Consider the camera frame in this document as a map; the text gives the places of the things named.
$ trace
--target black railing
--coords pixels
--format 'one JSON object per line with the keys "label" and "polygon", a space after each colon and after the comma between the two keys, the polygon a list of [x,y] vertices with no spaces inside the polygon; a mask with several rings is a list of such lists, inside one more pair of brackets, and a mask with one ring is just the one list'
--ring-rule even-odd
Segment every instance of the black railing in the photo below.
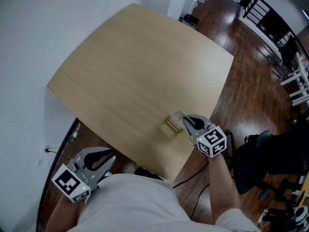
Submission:
{"label": "black railing", "polygon": [[289,25],[264,0],[250,0],[247,6],[244,7],[243,17],[254,23],[277,48],[285,45],[289,37],[293,36],[295,42],[301,48],[301,52],[309,59],[307,51]]}

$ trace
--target light wood tabletop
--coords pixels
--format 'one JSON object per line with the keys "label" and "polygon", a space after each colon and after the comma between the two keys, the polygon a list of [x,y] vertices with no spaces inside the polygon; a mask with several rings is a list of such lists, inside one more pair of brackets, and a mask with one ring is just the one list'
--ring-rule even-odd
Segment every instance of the light wood tabletop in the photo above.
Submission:
{"label": "light wood tabletop", "polygon": [[88,36],[48,87],[103,140],[173,181],[194,147],[164,121],[177,109],[209,118],[232,61],[185,24],[132,4]]}

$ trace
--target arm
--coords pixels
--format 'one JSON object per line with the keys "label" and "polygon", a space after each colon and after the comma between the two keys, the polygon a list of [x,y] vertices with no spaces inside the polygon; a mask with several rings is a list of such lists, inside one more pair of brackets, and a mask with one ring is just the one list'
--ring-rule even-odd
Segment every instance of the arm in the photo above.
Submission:
{"label": "arm", "polygon": [[72,203],[61,196],[46,225],[47,232],[66,232],[77,225],[81,202]]}
{"label": "arm", "polygon": [[219,154],[209,158],[210,200],[214,223],[225,211],[240,208],[239,196],[226,162]]}

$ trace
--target wooden floor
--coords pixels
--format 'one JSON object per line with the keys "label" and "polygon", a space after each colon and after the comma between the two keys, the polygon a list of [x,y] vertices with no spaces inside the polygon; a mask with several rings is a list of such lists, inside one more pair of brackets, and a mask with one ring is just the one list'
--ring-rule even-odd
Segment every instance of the wooden floor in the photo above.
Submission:
{"label": "wooden floor", "polygon": [[[269,52],[262,41],[237,20],[238,11],[239,6],[231,0],[210,0],[199,4],[193,15],[200,20],[197,30],[234,56],[229,76],[210,120],[223,130],[232,131],[236,146],[241,146],[246,135],[258,134],[265,130],[270,130],[272,134],[287,131],[288,125],[283,120],[295,117],[299,112],[303,112],[306,106],[294,108],[291,106],[288,96],[288,92],[291,92],[290,86],[284,88],[280,86],[278,79],[269,70],[267,60]],[[77,140],[67,144],[64,155],[74,157],[85,147],[99,145],[107,144],[86,126],[82,126]],[[66,161],[61,159],[59,163],[67,163]],[[174,183],[190,177],[206,162],[207,158],[194,150]],[[118,163],[112,172],[131,172],[133,168],[134,164],[118,153]],[[267,176],[265,180],[273,181],[278,187],[284,177],[286,176]],[[295,176],[288,178],[290,181],[295,181]],[[199,193],[208,182],[208,169],[206,169],[191,181],[176,188],[180,205],[189,216]],[[274,201],[273,195],[259,202],[260,192],[254,188],[240,196],[242,210],[253,222],[257,221],[265,208],[284,208],[283,204]],[[50,185],[40,222],[42,230],[59,197],[59,191]],[[193,220],[212,224],[207,189],[201,195]]]}

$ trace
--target black chair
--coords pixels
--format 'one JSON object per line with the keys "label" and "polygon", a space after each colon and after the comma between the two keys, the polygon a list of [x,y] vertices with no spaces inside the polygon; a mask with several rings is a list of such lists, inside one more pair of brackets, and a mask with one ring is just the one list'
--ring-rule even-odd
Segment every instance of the black chair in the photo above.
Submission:
{"label": "black chair", "polygon": [[296,128],[281,135],[271,135],[267,130],[260,135],[251,135],[248,142],[235,149],[233,134],[229,131],[232,144],[231,167],[239,194],[257,186],[263,191],[263,200],[271,191],[276,200],[291,204],[284,196],[286,189],[298,189],[298,183],[283,181],[277,189],[263,181],[267,173],[306,175],[309,172],[309,126]]}
{"label": "black chair", "polygon": [[295,56],[296,53],[298,52],[298,48],[297,48],[297,44],[295,42],[295,38],[293,36],[289,37],[289,40],[287,41],[287,43],[282,46],[279,47],[279,52],[281,54],[281,60],[277,61],[275,60],[271,55],[268,55],[268,62],[271,68],[271,71],[278,77],[284,77],[285,75],[279,75],[272,67],[272,65],[270,64],[270,58],[272,58],[276,63],[281,63],[283,64],[283,66],[286,67],[286,69],[289,72],[293,72],[295,69],[298,68],[297,63],[295,61]]}

